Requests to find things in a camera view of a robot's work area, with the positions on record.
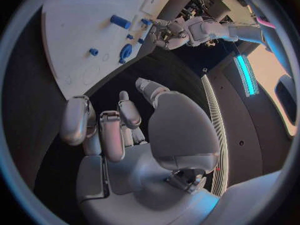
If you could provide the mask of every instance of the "blue led light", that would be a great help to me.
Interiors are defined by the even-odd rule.
[[[237,59],[239,65],[240,65],[240,68],[241,68],[242,73],[243,73],[243,75],[244,75],[245,82],[246,82],[247,87],[248,87],[249,95],[254,95],[254,94],[256,94],[254,85],[253,85],[253,83],[252,83],[252,79],[251,79],[250,73],[249,73],[249,71],[248,71],[248,68],[247,68],[247,66],[246,66],[246,63],[245,63],[243,57],[242,57],[241,55],[238,55],[238,56],[236,57],[236,59]]]

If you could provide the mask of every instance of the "vent grille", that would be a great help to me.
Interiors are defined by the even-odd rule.
[[[222,115],[219,109],[214,90],[211,86],[209,78],[204,75],[202,83],[208,101],[210,117],[216,134],[220,142],[220,156],[216,168],[213,171],[211,193],[220,197],[227,188],[228,181],[228,149],[225,127],[223,124]]]

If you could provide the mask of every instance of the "blue object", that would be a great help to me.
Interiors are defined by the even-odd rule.
[[[125,63],[125,59],[128,58],[131,55],[132,51],[133,51],[133,46],[131,44],[129,44],[129,43],[126,44],[122,48],[122,50],[120,52],[120,60],[119,60],[120,64],[124,64]]]
[[[247,58],[245,56],[238,55],[234,58],[234,61],[237,66],[239,75],[241,76],[241,80],[247,97],[258,94],[258,85]]]
[[[110,18],[110,22],[113,24],[116,24],[124,29],[129,29],[129,27],[131,26],[130,21],[128,21],[122,17],[119,17],[117,15],[112,15]]]
[[[138,41],[140,44],[143,44],[143,43],[144,43],[144,40],[141,39],[141,38],[139,38],[137,41]]]
[[[152,22],[150,20],[147,20],[145,18],[143,18],[141,21],[142,21],[143,24],[146,24],[146,25],[151,25],[152,24]]]
[[[92,54],[93,56],[97,56],[99,51],[96,48],[91,48],[89,50],[89,53]]]
[[[134,36],[132,36],[131,34],[128,34],[127,38],[131,40],[131,39],[134,39]]]

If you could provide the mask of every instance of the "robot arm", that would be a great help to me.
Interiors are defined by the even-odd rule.
[[[236,26],[233,23],[220,24],[215,20],[203,20],[200,16],[187,21],[182,17],[173,21],[153,20],[150,38],[153,43],[166,50],[173,50],[184,44],[196,47],[212,39],[266,44],[259,27]]]

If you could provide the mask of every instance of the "pink object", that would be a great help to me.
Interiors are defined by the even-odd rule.
[[[259,24],[264,25],[266,27],[272,28],[272,29],[276,29],[275,25],[268,22],[268,21],[264,21],[262,20],[260,17],[256,17],[256,20],[258,21]]]

